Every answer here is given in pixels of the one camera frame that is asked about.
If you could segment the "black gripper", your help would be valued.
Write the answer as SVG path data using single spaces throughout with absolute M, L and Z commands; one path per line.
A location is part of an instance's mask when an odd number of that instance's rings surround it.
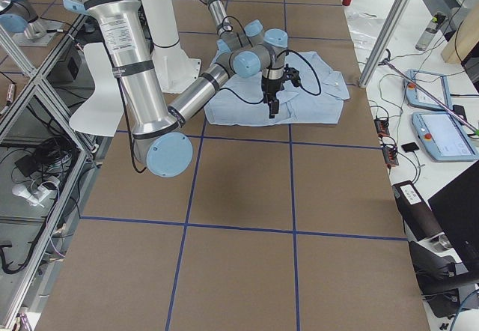
M 276 94 L 284 89 L 284 83 L 290 81 L 295 88 L 302 85 L 299 71 L 286 64 L 279 69 L 265 69 L 261 75 L 261 91 L 263 102 L 269 107 L 269 118 L 275 118 L 279 113 L 279 100 Z

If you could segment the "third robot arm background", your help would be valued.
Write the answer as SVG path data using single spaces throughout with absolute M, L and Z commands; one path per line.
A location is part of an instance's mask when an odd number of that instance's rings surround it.
M 10 33 L 22 33 L 27 40 L 38 40 L 49 33 L 29 0 L 1 0 L 1 27 Z

